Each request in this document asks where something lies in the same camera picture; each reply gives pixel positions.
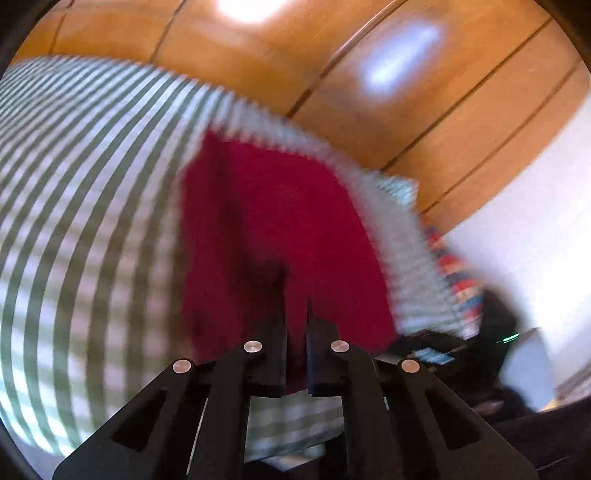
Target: checkered fabric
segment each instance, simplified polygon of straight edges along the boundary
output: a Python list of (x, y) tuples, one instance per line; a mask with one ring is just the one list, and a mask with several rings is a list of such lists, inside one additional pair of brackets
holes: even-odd
[[(27, 443), (68, 455), (187, 353), (177, 183), (207, 128), (330, 164), (375, 245), (397, 328), (461, 329), (418, 219), (396, 200), (413, 186), (376, 188), (327, 144), (219, 87), (128, 62), (29, 60), (0, 82), (0, 417)], [(254, 398), (246, 458), (342, 426), (339, 398)]]

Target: red fabric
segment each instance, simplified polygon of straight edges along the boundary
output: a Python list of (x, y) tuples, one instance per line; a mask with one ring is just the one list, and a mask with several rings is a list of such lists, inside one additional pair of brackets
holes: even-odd
[(183, 179), (189, 254), (183, 314), (200, 362), (249, 339), (285, 299), (290, 361), (301, 365), (307, 299), (369, 352), (395, 339), (387, 287), (330, 169), (209, 132)]

